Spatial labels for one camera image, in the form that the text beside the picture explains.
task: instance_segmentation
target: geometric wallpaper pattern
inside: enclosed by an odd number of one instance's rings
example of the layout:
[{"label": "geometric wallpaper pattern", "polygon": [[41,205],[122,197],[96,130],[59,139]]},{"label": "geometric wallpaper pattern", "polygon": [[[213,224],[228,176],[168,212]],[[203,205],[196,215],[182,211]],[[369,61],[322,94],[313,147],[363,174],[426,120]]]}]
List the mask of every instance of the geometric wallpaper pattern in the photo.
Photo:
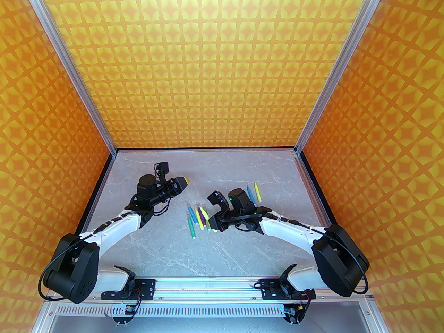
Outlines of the geometric wallpaper pattern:
[{"label": "geometric wallpaper pattern", "polygon": [[117,147],[294,146],[363,0],[46,0]]},{"label": "geometric wallpaper pattern", "polygon": [[29,332],[109,152],[28,0],[0,0],[0,31],[0,330]]},{"label": "geometric wallpaper pattern", "polygon": [[444,0],[382,0],[304,153],[393,333],[444,332]]}]

